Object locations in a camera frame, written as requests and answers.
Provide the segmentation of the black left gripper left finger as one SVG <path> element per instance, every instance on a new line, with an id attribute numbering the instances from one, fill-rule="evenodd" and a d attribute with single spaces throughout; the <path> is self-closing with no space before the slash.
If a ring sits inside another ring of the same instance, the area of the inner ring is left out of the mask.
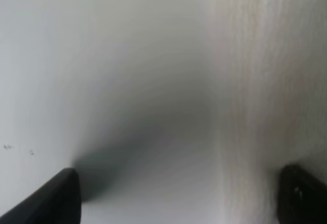
<path id="1" fill-rule="evenodd" d="M 65 168 L 1 216 L 1 223 L 80 223 L 81 188 L 74 168 Z"/>

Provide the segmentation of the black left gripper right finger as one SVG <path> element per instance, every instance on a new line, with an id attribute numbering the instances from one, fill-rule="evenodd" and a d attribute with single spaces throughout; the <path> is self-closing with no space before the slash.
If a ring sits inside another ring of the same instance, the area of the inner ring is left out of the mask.
<path id="1" fill-rule="evenodd" d="M 326 223 L 326 184 L 298 165 L 284 167 L 276 213 L 279 223 Z"/>

